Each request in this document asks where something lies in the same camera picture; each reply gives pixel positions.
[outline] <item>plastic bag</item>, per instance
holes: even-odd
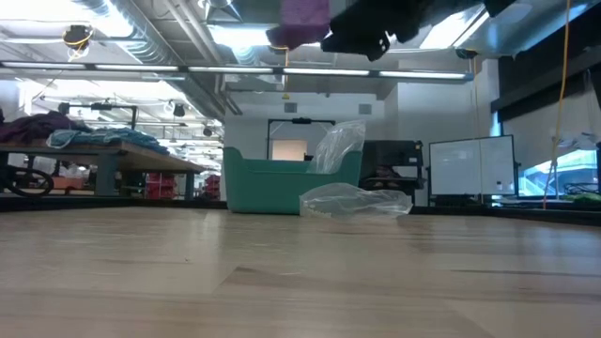
[[[403,192],[368,192],[347,183],[315,188],[300,197],[300,215],[348,220],[392,219],[409,214],[413,205]]]
[[[349,151],[362,151],[365,143],[365,121],[350,121],[332,127],[317,145],[316,155],[307,173],[333,174],[338,171]]]
[[[593,133],[573,133],[565,131],[560,135],[558,147],[580,150],[597,150],[598,142],[599,137]]]

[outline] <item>wheel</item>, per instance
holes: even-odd
[[[24,192],[16,186],[16,180],[18,180],[21,177],[27,177],[27,176],[41,177],[40,179],[38,179],[38,183],[36,184],[36,187],[34,187],[34,189],[42,189],[41,192]],[[18,168],[18,167],[10,166],[8,168],[8,175],[6,177],[8,179],[6,179],[6,181],[3,182],[5,188],[7,188],[12,193],[17,194],[21,197],[40,198],[40,197],[47,196],[54,189],[53,178],[50,175],[48,175],[40,170]]]

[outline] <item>purple clothing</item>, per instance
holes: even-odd
[[[90,128],[79,125],[58,112],[51,111],[48,114],[21,117],[0,125],[0,143],[30,144],[36,139],[47,139],[57,130],[90,131]]]
[[[282,24],[267,32],[272,46],[295,50],[320,42],[330,32],[330,0],[285,0]]]

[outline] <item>workbench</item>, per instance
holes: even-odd
[[[29,145],[19,143],[0,144],[0,165],[8,163],[8,154],[41,156],[60,161],[98,166],[96,179],[97,196],[115,196],[115,173],[164,173],[186,175],[186,200],[194,195],[194,175],[205,167],[150,149],[128,143],[109,146],[77,145],[55,149],[46,146],[45,140],[34,140]]]

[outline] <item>green object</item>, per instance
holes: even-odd
[[[307,174],[307,161],[244,160],[234,147],[223,149],[227,207],[240,213],[298,215],[299,196],[330,183],[359,184],[361,151],[350,151],[335,174]]]
[[[601,195],[592,192],[565,196],[564,199],[567,201],[573,201],[576,204],[601,204]]]

